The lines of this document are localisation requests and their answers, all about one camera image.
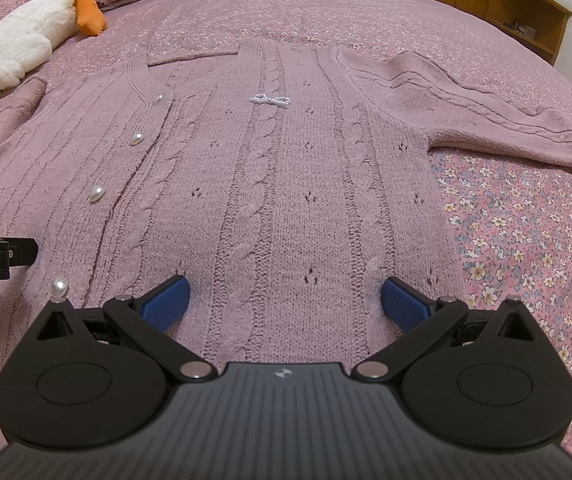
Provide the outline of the pink knitted cardigan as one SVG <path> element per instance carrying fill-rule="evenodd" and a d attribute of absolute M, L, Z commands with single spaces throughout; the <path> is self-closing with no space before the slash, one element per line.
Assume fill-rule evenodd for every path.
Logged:
<path fill-rule="evenodd" d="M 432 148 L 572 167 L 572 121 L 459 84 L 423 55 L 247 41 L 145 55 L 0 100 L 0 370 L 63 278 L 76 307 L 183 273 L 180 341 L 211 363 L 354 364 L 392 338 L 390 275 L 463 289 Z"/>

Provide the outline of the white plush goose toy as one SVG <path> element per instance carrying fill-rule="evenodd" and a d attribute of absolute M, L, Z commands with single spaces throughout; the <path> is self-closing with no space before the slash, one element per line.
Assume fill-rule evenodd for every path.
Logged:
<path fill-rule="evenodd" d="M 0 20 L 0 91 L 15 88 L 77 32 L 107 29 L 95 0 L 31 0 Z"/>

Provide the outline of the pink floral bedspread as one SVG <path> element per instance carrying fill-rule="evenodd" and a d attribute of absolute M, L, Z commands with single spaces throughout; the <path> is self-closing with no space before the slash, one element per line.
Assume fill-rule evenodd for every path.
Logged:
<path fill-rule="evenodd" d="M 459 84 L 572 121 L 572 84 L 552 66 L 432 0 L 142 0 L 107 19 L 102 36 L 68 40 L 33 76 L 53 87 L 140 55 L 233 51 L 247 41 L 380 62 L 412 52 Z M 456 296 L 475 308 L 523 296 L 572 374 L 572 167 L 469 148 L 432 148 L 428 157 L 457 254 Z M 572 452 L 572 426 L 566 442 Z"/>

